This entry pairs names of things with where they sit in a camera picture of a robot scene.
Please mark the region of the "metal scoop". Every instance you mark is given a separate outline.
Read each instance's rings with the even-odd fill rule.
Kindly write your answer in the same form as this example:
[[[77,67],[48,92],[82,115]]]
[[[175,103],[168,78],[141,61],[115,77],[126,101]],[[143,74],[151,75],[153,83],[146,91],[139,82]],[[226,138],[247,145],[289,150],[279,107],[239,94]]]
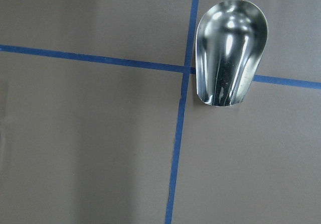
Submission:
[[[196,91],[211,106],[241,103],[268,40],[262,10],[247,0],[224,0],[202,16],[196,32]]]

